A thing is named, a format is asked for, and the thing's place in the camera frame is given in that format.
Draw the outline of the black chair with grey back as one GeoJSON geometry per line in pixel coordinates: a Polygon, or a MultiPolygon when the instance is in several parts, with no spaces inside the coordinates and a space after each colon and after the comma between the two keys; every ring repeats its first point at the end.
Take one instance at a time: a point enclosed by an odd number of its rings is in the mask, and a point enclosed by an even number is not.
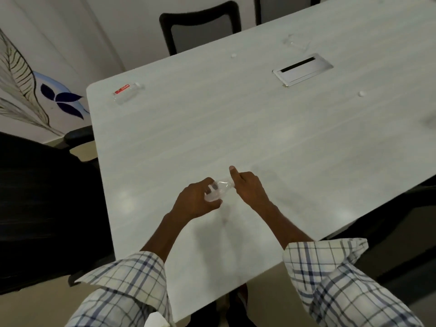
{"type": "Polygon", "coordinates": [[[242,31],[233,0],[195,12],[163,13],[159,22],[171,56],[242,31]]]}
{"type": "Polygon", "coordinates": [[[254,0],[255,22],[259,26],[320,2],[321,0],[254,0]]]}

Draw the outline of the checked shirt sleeve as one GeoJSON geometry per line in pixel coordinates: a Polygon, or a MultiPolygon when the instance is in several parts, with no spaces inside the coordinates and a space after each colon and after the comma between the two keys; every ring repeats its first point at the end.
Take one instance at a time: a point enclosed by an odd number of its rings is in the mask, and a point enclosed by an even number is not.
{"type": "Polygon", "coordinates": [[[175,327],[165,265],[155,253],[141,251],[90,271],[76,280],[97,286],[65,327],[144,327],[152,313],[175,327]]]}
{"type": "Polygon", "coordinates": [[[320,327],[424,327],[400,299],[359,270],[365,238],[289,243],[282,258],[320,327]]]}

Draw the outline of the person's right forearm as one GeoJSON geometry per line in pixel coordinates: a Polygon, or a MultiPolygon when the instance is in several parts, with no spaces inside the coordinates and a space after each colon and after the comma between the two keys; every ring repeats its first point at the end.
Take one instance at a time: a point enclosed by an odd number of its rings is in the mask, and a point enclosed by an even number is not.
{"type": "Polygon", "coordinates": [[[268,225],[282,249],[290,243],[313,242],[312,238],[294,225],[272,202],[268,201],[253,210],[268,225]]]}

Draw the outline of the black mesh office chair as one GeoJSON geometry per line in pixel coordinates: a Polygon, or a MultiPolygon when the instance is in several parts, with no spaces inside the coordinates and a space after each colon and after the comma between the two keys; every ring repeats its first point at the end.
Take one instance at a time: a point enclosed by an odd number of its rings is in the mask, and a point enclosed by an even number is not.
{"type": "Polygon", "coordinates": [[[115,261],[99,160],[71,153],[93,140],[91,126],[60,147],[0,131],[0,295],[115,261]]]}

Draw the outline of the clear bottle with red label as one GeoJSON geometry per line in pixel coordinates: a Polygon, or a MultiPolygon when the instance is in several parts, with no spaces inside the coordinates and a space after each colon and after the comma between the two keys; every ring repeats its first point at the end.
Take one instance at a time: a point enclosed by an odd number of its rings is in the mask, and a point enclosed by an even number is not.
{"type": "Polygon", "coordinates": [[[137,96],[144,88],[145,86],[139,82],[126,84],[112,94],[112,99],[118,105],[125,104],[137,96]]]}

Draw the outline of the checked left shirt sleeve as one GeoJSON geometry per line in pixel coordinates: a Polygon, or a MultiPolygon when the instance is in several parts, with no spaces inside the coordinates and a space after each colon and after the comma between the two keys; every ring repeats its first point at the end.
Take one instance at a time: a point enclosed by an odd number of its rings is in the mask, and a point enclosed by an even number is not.
{"type": "Polygon", "coordinates": [[[97,286],[65,327],[144,327],[152,313],[175,327],[165,265],[155,253],[141,251],[90,271],[76,280],[97,286]]]}

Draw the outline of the checked right shirt sleeve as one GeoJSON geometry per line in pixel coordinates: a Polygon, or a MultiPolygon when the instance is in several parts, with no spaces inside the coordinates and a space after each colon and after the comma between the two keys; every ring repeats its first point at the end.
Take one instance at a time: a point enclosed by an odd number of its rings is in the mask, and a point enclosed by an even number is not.
{"type": "Polygon", "coordinates": [[[359,270],[365,238],[289,243],[282,258],[320,327],[424,327],[400,299],[359,270]]]}

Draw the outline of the person's left hand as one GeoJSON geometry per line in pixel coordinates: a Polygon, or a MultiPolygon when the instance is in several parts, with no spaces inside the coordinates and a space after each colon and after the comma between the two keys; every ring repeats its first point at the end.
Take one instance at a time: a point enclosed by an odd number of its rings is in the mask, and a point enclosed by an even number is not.
{"type": "Polygon", "coordinates": [[[171,211],[187,214],[191,220],[212,212],[203,210],[203,194],[203,180],[189,184],[178,195],[171,211]]]}

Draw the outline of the clear empty plastic bottle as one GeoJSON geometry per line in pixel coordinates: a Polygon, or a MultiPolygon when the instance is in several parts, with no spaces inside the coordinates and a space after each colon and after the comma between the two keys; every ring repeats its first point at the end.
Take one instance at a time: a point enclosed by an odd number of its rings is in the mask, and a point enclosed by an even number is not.
{"type": "Polygon", "coordinates": [[[284,45],[292,47],[304,54],[309,49],[311,39],[302,34],[292,33],[284,38],[282,42],[284,45]]]}

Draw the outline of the person's right hand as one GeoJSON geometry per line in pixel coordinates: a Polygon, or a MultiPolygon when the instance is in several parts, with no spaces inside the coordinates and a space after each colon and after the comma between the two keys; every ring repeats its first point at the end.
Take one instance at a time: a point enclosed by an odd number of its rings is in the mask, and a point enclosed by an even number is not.
{"type": "Polygon", "coordinates": [[[239,172],[239,174],[240,184],[236,189],[237,194],[257,214],[265,214],[273,204],[266,194],[260,179],[251,171],[239,172]]]}

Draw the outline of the small clear plastic bottle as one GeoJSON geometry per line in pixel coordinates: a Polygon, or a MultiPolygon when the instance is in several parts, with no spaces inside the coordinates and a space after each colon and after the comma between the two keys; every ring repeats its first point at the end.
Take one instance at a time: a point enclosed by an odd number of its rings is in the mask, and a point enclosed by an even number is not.
{"type": "Polygon", "coordinates": [[[230,189],[234,188],[231,178],[215,181],[215,183],[216,190],[206,197],[208,201],[222,199],[230,189]]]}

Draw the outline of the person's left forearm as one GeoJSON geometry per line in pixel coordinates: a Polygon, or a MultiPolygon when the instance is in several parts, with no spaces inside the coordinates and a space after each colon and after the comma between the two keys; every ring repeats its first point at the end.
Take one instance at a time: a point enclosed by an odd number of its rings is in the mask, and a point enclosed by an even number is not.
{"type": "Polygon", "coordinates": [[[165,263],[177,237],[190,220],[187,214],[170,211],[140,252],[154,253],[165,263]]]}

